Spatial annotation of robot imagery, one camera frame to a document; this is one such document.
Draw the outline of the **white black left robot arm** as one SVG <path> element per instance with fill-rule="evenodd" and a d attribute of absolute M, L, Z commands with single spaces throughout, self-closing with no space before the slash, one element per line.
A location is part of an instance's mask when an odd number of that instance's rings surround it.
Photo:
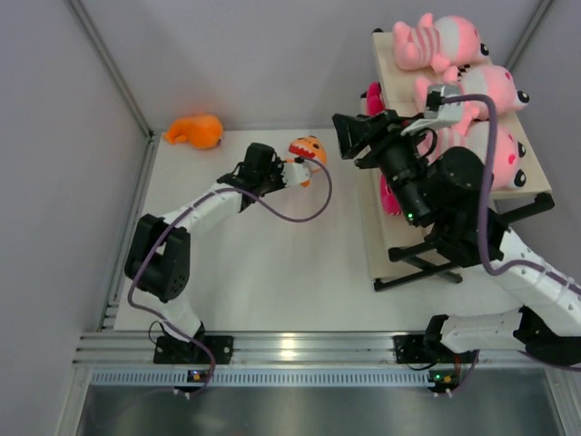
<path fill-rule="evenodd" d="M 131 280 L 127 302 L 162 323 L 184 362 L 197 362 L 205 351 L 197 335 L 202 321 L 182 294 L 190 278 L 192 242 L 258 198 L 309 178 L 303 160 L 283 160 L 272 147 L 253 143 L 234 170 L 197 199 L 164 215 L 140 218 L 124 266 Z"/>

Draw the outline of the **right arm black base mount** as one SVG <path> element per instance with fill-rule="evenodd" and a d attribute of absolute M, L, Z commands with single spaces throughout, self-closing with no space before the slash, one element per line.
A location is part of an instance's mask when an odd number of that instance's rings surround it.
<path fill-rule="evenodd" d="M 393 337 L 398 363 L 445 363 L 451 358 L 439 342 L 427 340 L 423 334 L 396 335 Z"/>

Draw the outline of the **orange plush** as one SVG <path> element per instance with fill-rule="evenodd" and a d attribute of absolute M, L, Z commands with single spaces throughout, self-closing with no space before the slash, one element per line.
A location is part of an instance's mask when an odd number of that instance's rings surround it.
<path fill-rule="evenodd" d="M 200 114 L 178 118 L 163 134 L 169 144 L 189 143 L 200 150 L 217 146 L 223 135 L 221 121 L 211 114 Z"/>
<path fill-rule="evenodd" d="M 308 157 L 327 165 L 327 153 L 320 139 L 313 135 L 303 136 L 292 141 L 288 147 L 287 162 L 293 162 L 298 157 Z"/>

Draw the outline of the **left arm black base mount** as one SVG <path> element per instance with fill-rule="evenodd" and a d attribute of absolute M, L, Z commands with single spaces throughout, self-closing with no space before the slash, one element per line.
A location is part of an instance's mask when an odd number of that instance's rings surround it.
<path fill-rule="evenodd" d="M 191 342 L 184 342 L 172 337 L 162 326 L 162 334 L 153 340 L 152 333 L 148 332 L 151 342 L 155 343 L 153 362 L 155 364 L 209 364 L 210 356 L 199 346 Z M 206 334 L 196 336 L 213 355 L 217 364 L 228 364 L 234 350 L 234 338 L 230 335 Z"/>

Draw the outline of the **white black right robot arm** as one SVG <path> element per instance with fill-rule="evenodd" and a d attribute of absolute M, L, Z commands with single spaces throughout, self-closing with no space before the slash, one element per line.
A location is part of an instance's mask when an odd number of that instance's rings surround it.
<path fill-rule="evenodd" d="M 391 261 L 413 265 L 412 281 L 481 267 L 519 305 L 507 312 L 433 316 L 423 334 L 425 353 L 511 350 L 544 364 L 580 368 L 580 287 L 535 254 L 512 223 L 553 206 L 547 194 L 525 207 L 489 207 L 492 173 L 465 146 L 443 146 L 430 121 L 335 114 L 340 156 L 361 169 L 378 169 L 409 224 L 428 228 L 422 243 L 389 250 Z"/>

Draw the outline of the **small pink striped plush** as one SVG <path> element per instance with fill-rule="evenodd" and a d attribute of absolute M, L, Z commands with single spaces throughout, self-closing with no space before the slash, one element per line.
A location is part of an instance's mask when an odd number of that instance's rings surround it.
<path fill-rule="evenodd" d="M 460 134 L 452 128 L 443 128 L 437 131 L 437 144 L 428 156 L 428 161 L 432 164 L 451 147 L 465 147 L 484 163 L 488 133 L 489 122 L 473 123 L 465 134 Z M 520 189 L 527 184 L 527 175 L 521 168 L 521 159 L 526 152 L 526 147 L 511 132 L 501 125 L 497 127 L 492 191 L 504 188 Z"/>

